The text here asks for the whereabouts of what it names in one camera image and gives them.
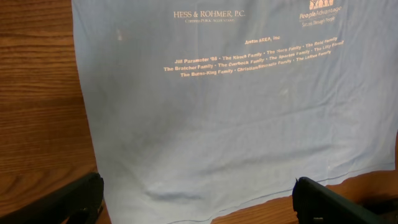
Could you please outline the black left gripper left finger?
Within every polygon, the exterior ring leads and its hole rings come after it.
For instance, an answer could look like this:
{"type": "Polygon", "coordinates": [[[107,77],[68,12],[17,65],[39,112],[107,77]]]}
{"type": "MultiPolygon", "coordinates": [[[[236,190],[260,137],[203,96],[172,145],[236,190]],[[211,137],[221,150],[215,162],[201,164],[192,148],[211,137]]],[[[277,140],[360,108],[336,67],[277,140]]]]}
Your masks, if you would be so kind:
{"type": "Polygon", "coordinates": [[[103,178],[92,172],[1,217],[1,224],[93,224],[103,211],[103,192],[103,178]]]}

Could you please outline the light blue printed t-shirt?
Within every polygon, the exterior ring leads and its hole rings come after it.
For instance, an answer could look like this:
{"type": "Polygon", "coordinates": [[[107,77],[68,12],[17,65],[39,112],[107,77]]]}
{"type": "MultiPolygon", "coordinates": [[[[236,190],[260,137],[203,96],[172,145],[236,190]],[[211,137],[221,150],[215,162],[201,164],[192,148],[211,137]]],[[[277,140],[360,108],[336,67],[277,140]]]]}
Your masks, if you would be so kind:
{"type": "Polygon", "coordinates": [[[73,1],[113,223],[209,223],[395,166],[397,2],[73,1]]]}

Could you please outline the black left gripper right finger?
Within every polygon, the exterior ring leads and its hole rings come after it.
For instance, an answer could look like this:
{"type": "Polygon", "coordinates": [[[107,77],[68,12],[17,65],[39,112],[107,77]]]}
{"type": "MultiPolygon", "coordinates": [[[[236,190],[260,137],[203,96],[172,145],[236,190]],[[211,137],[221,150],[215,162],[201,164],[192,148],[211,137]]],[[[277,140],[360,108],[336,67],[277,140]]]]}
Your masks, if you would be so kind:
{"type": "Polygon", "coordinates": [[[299,223],[381,224],[386,221],[308,177],[296,180],[293,210],[299,223]]]}

